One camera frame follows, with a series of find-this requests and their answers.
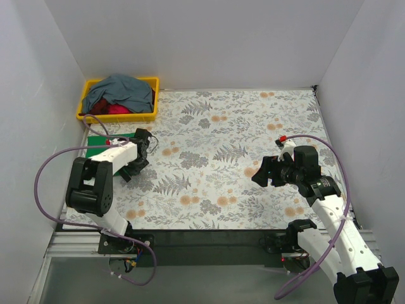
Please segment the green t-shirt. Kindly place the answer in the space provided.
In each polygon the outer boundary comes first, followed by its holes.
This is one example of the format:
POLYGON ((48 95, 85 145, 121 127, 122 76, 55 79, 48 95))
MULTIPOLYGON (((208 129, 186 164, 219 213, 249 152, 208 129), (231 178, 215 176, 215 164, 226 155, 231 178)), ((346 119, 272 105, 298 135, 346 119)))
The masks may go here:
POLYGON ((107 139, 101 136, 90 136, 87 139, 89 149, 85 157, 96 162, 110 162, 113 166, 114 175, 118 171, 129 165, 130 162, 138 158, 137 145, 129 142, 123 146, 112 147, 118 144, 117 139, 110 139, 110 145, 106 148, 107 139))

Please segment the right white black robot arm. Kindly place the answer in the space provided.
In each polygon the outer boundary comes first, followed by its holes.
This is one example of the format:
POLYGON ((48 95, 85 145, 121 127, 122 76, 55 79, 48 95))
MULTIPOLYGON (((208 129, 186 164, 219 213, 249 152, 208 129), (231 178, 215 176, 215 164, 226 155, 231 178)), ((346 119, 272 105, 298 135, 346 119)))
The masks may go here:
POLYGON ((315 261, 301 278, 321 269, 333 285, 337 303, 391 303, 399 275, 385 267, 362 238, 346 211, 342 193, 323 175, 312 146, 284 145, 279 156, 266 156, 252 181, 261 187, 294 185, 323 223, 327 241, 312 220, 290 222, 283 241, 315 261))

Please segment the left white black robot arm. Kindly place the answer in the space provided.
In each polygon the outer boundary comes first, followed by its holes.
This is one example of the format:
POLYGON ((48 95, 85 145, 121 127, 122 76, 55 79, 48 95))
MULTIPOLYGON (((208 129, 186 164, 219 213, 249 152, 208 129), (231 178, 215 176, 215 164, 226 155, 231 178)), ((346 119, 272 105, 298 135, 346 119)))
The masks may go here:
POLYGON ((122 217, 113 204, 113 176, 119 174, 125 182, 140 174, 148 164, 147 149, 152 134, 146 129, 137 129, 125 142, 124 138, 114 141, 115 147, 108 148, 90 158, 74 160, 65 196, 67 207, 83 213, 101 227, 106 242, 120 253, 134 249, 135 239, 128 231, 129 221, 122 217))

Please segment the yellow plastic bin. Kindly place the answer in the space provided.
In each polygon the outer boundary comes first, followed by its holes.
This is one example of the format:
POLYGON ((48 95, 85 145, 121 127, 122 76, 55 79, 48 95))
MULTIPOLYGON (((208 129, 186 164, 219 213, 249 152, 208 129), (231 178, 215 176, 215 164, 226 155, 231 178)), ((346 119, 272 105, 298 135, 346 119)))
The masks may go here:
MULTIPOLYGON (((158 77, 136 77, 139 80, 147 82, 151 89, 154 91, 154 102, 153 102, 153 111, 151 113, 126 113, 126 114, 109 114, 109 115, 96 115, 102 123, 122 123, 122 122, 152 122, 155 121, 158 115, 158 105, 159 105, 159 85, 160 79, 158 77)), ((81 100, 77 106, 76 118, 79 121, 85 121, 88 124, 98 124, 97 120, 92 117, 85 117, 82 113, 82 99, 90 91, 90 87, 96 83, 102 81, 102 79, 89 79, 85 82, 84 88, 82 90, 81 100)))

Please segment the magenta t-shirt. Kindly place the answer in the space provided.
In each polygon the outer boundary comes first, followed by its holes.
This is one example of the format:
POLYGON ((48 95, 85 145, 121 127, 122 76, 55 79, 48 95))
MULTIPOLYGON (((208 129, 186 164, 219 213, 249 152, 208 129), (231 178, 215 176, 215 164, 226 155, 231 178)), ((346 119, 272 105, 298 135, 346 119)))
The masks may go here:
POLYGON ((109 115, 132 114, 132 112, 128 108, 126 108, 120 104, 109 104, 107 109, 108 109, 109 115))

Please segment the grey-blue t-shirt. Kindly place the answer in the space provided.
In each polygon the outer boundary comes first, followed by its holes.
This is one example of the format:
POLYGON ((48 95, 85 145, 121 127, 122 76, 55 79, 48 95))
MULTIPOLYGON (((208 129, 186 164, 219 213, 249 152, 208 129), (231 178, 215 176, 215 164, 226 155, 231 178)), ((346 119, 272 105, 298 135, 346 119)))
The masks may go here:
POLYGON ((113 74, 92 85, 82 100, 82 113, 90 113, 100 100, 108 105, 120 105, 130 113, 152 113, 152 87, 145 81, 122 74, 113 74))

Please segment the dark red t-shirt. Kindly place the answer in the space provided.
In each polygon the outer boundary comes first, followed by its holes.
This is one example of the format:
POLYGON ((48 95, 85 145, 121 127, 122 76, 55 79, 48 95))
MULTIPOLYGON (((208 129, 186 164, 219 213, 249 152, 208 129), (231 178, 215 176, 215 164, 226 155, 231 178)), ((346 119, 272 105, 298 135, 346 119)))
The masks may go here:
MULTIPOLYGON (((101 98, 93 107, 92 109, 88 112, 90 115, 108 115, 108 105, 114 105, 109 102, 105 98, 101 98)), ((87 113, 79 113, 79 116, 84 116, 87 113)))

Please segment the floral patterned table mat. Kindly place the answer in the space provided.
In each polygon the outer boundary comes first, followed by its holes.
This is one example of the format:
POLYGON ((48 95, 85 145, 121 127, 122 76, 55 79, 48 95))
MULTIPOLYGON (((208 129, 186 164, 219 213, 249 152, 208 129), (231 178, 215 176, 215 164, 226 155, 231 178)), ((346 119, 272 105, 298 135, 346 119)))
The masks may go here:
POLYGON ((110 123, 112 134, 153 135, 148 166, 115 177, 116 210, 135 229, 283 229, 296 219, 320 224, 294 186, 252 181, 275 141, 296 135, 316 148, 322 172, 340 182, 312 91, 172 91, 159 94, 152 122, 110 123))

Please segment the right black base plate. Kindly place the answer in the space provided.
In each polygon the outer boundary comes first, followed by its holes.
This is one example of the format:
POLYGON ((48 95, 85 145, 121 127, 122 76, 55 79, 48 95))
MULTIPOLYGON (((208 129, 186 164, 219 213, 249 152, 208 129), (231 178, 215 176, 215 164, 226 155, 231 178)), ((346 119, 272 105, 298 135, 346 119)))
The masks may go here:
POLYGON ((321 248, 321 239, 316 237, 310 240, 304 236, 303 232, 288 231, 264 231, 260 234, 261 245, 268 253, 296 253, 298 251, 307 251, 321 248))

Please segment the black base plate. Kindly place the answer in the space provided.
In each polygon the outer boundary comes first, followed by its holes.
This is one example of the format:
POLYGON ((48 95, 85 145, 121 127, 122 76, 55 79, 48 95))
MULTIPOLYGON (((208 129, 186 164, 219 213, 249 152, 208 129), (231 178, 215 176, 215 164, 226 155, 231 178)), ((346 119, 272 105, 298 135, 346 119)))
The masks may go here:
MULTIPOLYGON (((136 239, 148 245, 148 247, 154 246, 154 236, 152 234, 132 234, 130 238, 136 239)), ((119 237, 107 236, 101 234, 99 246, 97 252, 99 254, 110 255, 123 255, 123 254, 138 254, 141 251, 149 254, 149 250, 145 246, 127 241, 119 237)))
POLYGON ((298 251, 307 251, 321 248, 321 239, 316 237, 310 240, 304 236, 303 232, 288 231, 264 231, 260 234, 261 245, 268 253, 296 253, 298 251))

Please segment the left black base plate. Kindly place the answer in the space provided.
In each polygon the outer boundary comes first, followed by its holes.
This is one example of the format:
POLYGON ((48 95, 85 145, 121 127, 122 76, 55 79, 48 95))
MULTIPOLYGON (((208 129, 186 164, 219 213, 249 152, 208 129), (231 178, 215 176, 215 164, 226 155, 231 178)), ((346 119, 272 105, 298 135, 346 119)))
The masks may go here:
MULTIPOLYGON (((154 246, 154 236, 152 234, 132 234, 130 238, 136 239, 148 245, 148 247, 154 246)), ((127 241, 119 237, 107 236, 101 234, 99 246, 97 252, 99 254, 110 255, 123 255, 123 254, 138 254, 141 251, 149 254, 149 250, 145 246, 127 241)))

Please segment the aluminium frame rail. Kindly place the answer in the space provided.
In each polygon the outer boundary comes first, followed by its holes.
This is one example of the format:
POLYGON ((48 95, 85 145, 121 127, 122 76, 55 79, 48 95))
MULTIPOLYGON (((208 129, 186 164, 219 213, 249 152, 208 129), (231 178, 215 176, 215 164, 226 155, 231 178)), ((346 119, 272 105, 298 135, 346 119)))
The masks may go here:
MULTIPOLYGON (((311 275, 301 278, 301 273, 308 269, 314 260, 305 251, 296 253, 268 253, 261 245, 260 234, 264 231, 279 230, 139 230, 131 229, 118 238, 143 245, 149 250, 149 254, 141 251, 138 254, 110 255, 97 252, 101 237, 101 228, 81 223, 70 223, 68 229, 58 229, 56 238, 62 240, 72 248, 84 243, 85 237, 97 244, 96 254, 123 260, 126 263, 124 272, 115 272, 115 276, 125 281, 129 280, 129 273, 137 267, 149 269, 148 281, 152 281, 156 275, 158 266, 206 266, 206 265, 280 265, 283 258, 297 258, 308 261, 308 266, 302 269, 298 275, 282 287, 275 295, 276 299, 282 299, 293 290, 297 289, 311 275), (132 234, 152 234, 154 246, 130 237, 132 234)), ((322 236, 329 241, 325 227, 319 229, 322 236)))

